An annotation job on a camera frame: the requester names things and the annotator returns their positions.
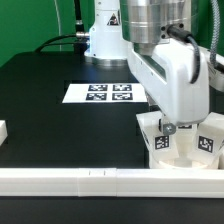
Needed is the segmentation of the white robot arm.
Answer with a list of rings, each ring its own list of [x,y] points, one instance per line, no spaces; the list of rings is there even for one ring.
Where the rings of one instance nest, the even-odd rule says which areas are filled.
[[[198,124],[209,113],[205,55],[191,31],[196,0],[94,0],[85,59],[101,66],[126,64],[162,112],[160,131]]]

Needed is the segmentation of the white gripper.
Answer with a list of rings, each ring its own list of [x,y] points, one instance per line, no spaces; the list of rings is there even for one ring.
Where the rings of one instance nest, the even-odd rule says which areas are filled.
[[[209,74],[207,60],[200,52],[200,73],[195,83],[194,50],[190,44],[170,39],[157,45],[151,56],[141,55],[128,44],[131,73],[159,106],[159,130],[173,135],[176,126],[202,122],[209,113]]]

